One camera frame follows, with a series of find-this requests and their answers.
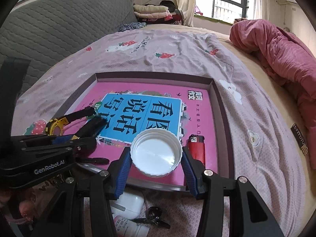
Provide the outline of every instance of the blue title panel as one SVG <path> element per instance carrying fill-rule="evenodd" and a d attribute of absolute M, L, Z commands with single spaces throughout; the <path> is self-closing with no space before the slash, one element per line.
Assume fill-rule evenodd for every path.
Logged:
<path fill-rule="evenodd" d="M 99 115 L 107 119 L 100 136 L 131 143 L 149 128 L 167 129 L 177 136 L 181 110 L 180 99 L 108 93 L 98 109 Z"/>

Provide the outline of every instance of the stack of folded blankets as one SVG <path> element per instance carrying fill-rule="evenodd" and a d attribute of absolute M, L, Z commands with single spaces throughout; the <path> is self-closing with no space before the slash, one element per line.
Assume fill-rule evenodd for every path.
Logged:
<path fill-rule="evenodd" d="M 146 24 L 182 24 L 181 14 L 170 13 L 166 6 L 135 4 L 133 7 L 138 22 L 146 22 Z"/>

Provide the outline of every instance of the pink book cover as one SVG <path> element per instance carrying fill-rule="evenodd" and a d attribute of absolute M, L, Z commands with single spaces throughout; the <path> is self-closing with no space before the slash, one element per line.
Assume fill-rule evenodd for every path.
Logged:
<path fill-rule="evenodd" d="M 97 137 L 97 148 L 90 158 L 117 160 L 138 133 L 148 128 L 164 128 L 178 136 L 183 146 L 192 134 L 204 136 L 205 167 L 218 172 L 213 114 L 207 90 L 162 84 L 98 82 L 75 111 L 86 106 L 94 106 L 99 115 L 107 118 L 107 125 Z M 74 134 L 86 122 L 86 118 L 72 122 L 64 128 L 64 134 Z M 185 185 L 181 165 L 162 178 L 149 178 L 132 165 L 129 177 Z"/>

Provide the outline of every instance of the pink blanket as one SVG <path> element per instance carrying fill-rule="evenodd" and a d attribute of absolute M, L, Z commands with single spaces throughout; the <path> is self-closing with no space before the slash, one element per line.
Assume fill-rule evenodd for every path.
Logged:
<path fill-rule="evenodd" d="M 297 101 L 308 129 L 311 166 L 316 169 L 316 58 L 294 34 L 266 20 L 244 20 L 233 25 L 230 40 L 254 53 L 267 74 Z"/>

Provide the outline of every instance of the red lighter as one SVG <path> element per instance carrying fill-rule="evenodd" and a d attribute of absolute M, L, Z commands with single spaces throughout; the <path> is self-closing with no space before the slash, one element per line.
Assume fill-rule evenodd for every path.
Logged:
<path fill-rule="evenodd" d="M 205 144 L 204 136 L 202 135 L 190 135 L 188 141 L 188 148 L 195 160 L 199 160 L 205 166 Z"/>

